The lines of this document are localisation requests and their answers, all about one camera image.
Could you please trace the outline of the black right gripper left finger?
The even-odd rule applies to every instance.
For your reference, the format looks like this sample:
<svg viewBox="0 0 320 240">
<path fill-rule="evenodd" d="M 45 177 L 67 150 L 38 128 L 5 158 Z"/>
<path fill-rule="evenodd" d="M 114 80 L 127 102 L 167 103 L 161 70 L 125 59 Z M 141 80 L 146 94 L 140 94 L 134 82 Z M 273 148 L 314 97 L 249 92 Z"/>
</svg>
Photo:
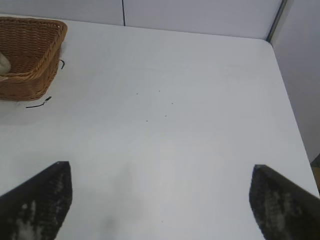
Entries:
<svg viewBox="0 0 320 240">
<path fill-rule="evenodd" d="M 0 197 L 2 240 L 54 240 L 73 200 L 71 165 L 58 161 Z"/>
</svg>

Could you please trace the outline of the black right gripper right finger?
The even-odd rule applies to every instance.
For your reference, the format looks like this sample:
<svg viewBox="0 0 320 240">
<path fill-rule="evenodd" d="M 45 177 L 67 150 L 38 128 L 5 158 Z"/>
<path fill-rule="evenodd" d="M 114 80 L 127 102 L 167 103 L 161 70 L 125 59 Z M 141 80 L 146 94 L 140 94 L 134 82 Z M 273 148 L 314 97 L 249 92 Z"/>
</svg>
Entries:
<svg viewBox="0 0 320 240">
<path fill-rule="evenodd" d="M 320 200 L 274 169 L 256 164 L 249 204 L 266 240 L 318 240 Z"/>
</svg>

